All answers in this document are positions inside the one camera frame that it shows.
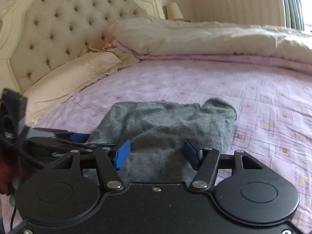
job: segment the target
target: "pink bed sheet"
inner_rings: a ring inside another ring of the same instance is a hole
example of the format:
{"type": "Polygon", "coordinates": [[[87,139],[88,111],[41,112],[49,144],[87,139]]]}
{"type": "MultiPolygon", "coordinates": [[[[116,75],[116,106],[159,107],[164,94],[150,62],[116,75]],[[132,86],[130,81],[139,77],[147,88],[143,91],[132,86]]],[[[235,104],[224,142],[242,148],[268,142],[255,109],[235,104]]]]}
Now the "pink bed sheet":
{"type": "MultiPolygon", "coordinates": [[[[227,153],[243,149],[293,183],[300,193],[293,223],[304,233],[312,231],[311,66],[241,55],[174,58],[141,61],[94,83],[38,127],[91,133],[116,102],[203,104],[221,97],[238,113],[227,153]]],[[[228,176],[220,170],[217,182],[228,176]]]]}

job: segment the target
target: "beige pillow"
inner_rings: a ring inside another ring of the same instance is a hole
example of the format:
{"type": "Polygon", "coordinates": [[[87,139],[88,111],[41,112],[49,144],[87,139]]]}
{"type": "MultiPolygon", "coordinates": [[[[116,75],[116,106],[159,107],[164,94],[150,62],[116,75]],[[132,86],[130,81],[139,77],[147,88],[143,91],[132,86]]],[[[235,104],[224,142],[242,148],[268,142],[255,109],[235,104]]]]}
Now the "beige pillow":
{"type": "Polygon", "coordinates": [[[89,52],[64,63],[24,92],[26,124],[35,126],[75,93],[125,66],[110,52],[89,52]]]}

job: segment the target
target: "tufted headboard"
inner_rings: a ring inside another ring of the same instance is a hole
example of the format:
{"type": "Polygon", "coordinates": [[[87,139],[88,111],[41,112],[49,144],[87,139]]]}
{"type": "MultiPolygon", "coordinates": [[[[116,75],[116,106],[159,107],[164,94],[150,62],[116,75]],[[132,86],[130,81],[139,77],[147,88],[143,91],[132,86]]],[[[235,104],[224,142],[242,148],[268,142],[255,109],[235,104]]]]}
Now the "tufted headboard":
{"type": "Polygon", "coordinates": [[[164,18],[158,0],[11,0],[0,9],[0,90],[25,91],[86,45],[103,46],[117,20],[164,18]]]}

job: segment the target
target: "mattress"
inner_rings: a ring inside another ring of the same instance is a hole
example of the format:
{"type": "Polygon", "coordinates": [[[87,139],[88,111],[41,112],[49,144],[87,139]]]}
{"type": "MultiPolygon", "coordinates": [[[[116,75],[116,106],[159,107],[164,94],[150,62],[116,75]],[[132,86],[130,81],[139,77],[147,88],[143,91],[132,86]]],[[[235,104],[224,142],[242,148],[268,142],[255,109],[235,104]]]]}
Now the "mattress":
{"type": "MultiPolygon", "coordinates": [[[[203,104],[221,97],[238,113],[227,153],[243,149],[294,184],[300,205],[293,223],[308,233],[312,231],[312,76],[293,71],[298,66],[304,67],[246,55],[141,61],[83,89],[37,126],[91,133],[116,102],[203,104]]],[[[217,182],[228,176],[229,170],[220,170],[217,182]]]]}

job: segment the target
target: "curtain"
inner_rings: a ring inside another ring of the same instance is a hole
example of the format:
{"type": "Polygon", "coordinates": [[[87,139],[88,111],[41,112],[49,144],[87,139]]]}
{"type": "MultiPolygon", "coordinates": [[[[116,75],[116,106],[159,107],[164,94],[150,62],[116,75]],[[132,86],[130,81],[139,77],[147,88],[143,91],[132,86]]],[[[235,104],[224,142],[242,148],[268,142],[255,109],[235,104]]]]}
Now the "curtain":
{"type": "Polygon", "coordinates": [[[286,27],[304,31],[301,0],[284,0],[286,27]]]}

